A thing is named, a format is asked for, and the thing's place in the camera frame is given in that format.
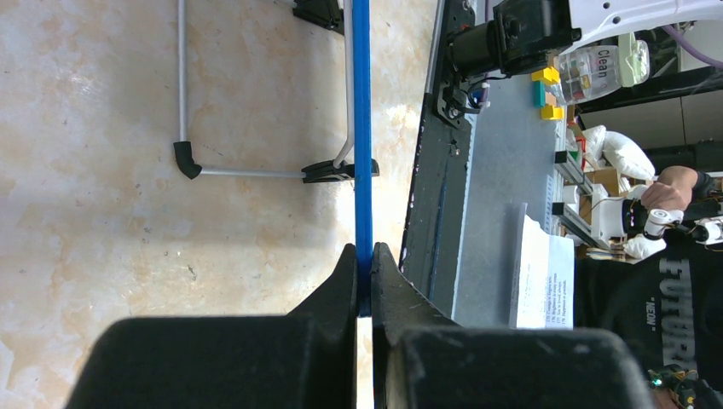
blue plastic strip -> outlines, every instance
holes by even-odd
[[[371,315],[372,238],[372,89],[369,0],[354,0],[354,163],[356,212],[356,299],[360,317]]]

white bag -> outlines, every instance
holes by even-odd
[[[655,167],[645,152],[623,134],[607,131],[603,154],[622,175],[642,181],[650,181],[655,175]]]
[[[605,142],[605,131],[607,129],[604,125],[593,126],[589,130],[583,130],[582,135],[585,136],[585,153],[590,157],[594,158],[594,163],[598,163],[600,158],[603,157],[603,145]]]

hand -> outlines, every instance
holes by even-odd
[[[685,210],[693,199],[691,189],[678,189],[663,183],[653,183],[640,197],[647,210]]]

beige floor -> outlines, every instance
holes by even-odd
[[[371,10],[375,239],[395,251],[435,3]],[[341,147],[341,36],[270,0],[192,0],[188,43],[201,163]],[[175,0],[0,0],[0,89],[0,407],[62,406],[124,317],[285,313],[354,240],[350,183],[179,173]]]

teal block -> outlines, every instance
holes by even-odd
[[[542,81],[532,83],[532,103],[535,108],[545,107],[545,84]]]

